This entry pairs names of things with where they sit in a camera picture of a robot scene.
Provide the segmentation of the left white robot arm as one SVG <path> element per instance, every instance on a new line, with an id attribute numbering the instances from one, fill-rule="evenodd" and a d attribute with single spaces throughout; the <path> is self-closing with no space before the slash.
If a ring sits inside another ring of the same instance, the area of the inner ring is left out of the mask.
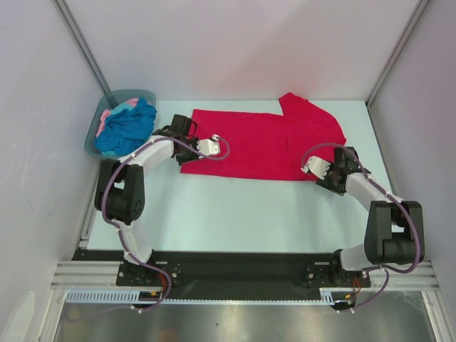
<path id="1" fill-rule="evenodd" d="M 123 248 L 124 260 L 141 284 L 156 280 L 157 267 L 149 262 L 153 247 L 140 226 L 145 209 L 145 176 L 161 162 L 174 158 L 180 165 L 199 157 L 196 122 L 174 115 L 172 122 L 156 130 L 140 147 L 124 157 L 101 162 L 95 191 L 95 208 L 113 227 Z"/>

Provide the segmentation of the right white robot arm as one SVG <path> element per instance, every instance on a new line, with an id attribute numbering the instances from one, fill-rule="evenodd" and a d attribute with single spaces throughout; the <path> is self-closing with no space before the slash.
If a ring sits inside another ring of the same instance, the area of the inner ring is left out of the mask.
<path id="1" fill-rule="evenodd" d="M 372 176 L 352 147 L 335 145 L 334 160 L 311 156 L 302 170 L 316 176 L 316 184 L 337 195 L 350 195 L 368 213 L 363 242 L 333 253 L 329 279 L 345 286 L 355 271 L 388 269 L 408 274 L 425 256 L 423 208 L 389 192 Z"/>

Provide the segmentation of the red t shirt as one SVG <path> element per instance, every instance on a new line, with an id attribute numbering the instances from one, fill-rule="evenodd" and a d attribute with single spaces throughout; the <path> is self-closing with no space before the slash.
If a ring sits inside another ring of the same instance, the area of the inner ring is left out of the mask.
<path id="1" fill-rule="evenodd" d="M 301 171 L 304 153 L 317 146 L 317 156 L 332 161 L 332 144 L 346 137 L 338 121 L 307 99 L 287 93 L 279 99 L 282 114 L 195 109 L 192 119 L 200 139 L 219 135 L 226 141 L 222 161 L 200 159 L 185 163 L 183 174 L 253 180 L 307 181 Z"/>

